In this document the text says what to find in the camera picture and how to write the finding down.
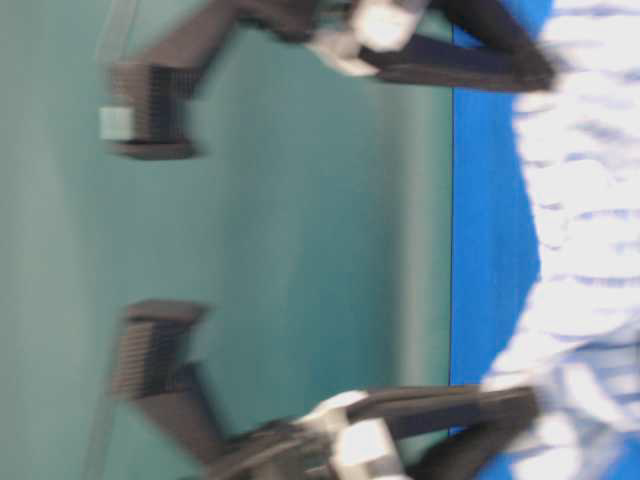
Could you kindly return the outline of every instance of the blue wall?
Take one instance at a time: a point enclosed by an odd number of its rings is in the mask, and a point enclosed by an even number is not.
[[[539,31],[550,0],[511,0]],[[460,45],[472,41],[455,30]],[[507,343],[537,271],[536,239],[510,124],[512,95],[454,91],[451,382],[480,381]],[[610,478],[637,478],[640,450]],[[483,478],[510,478],[500,459]]]

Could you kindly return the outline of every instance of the white cloth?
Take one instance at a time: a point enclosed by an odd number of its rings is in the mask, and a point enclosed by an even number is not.
[[[541,271],[483,388],[540,394],[517,479],[600,478],[640,432],[638,32],[635,0],[555,0],[540,41],[558,84],[514,104]]]

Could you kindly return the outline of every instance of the teal surface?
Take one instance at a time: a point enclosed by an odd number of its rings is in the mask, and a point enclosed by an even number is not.
[[[196,3],[142,1],[133,44]],[[133,162],[98,139],[108,8],[0,5],[0,478],[80,479],[116,319],[147,297],[217,305],[194,356],[235,431],[447,383],[450,91],[346,78],[249,32],[193,105],[206,155]],[[116,414],[105,478],[197,471]]]

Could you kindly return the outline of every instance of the black plastic part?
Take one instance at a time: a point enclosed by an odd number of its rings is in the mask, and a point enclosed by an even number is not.
[[[203,465],[224,452],[225,435],[208,394],[189,364],[176,373],[174,391],[134,401],[144,415]]]
[[[515,55],[488,48],[464,48],[423,35],[414,35],[398,52],[364,48],[360,58],[380,69],[384,82],[473,88],[484,91],[526,92],[548,90],[553,71],[523,72]]]
[[[194,364],[182,364],[189,334],[207,308],[148,300],[128,307],[113,392],[132,402],[187,453],[208,464],[225,434]]]
[[[415,480],[471,480],[538,415],[529,388],[496,392],[483,397],[481,406],[485,411],[481,422],[429,448],[407,474]]]
[[[268,29],[290,43],[311,39],[320,3],[321,0],[235,0],[240,21]]]
[[[193,142],[187,139],[177,143],[113,142],[111,150],[117,155],[137,160],[185,160],[199,153]]]
[[[127,138],[111,141],[115,153],[144,160],[197,153],[188,136],[187,103],[236,20],[233,0],[209,0],[160,41],[110,68],[115,106],[129,109],[133,118]]]

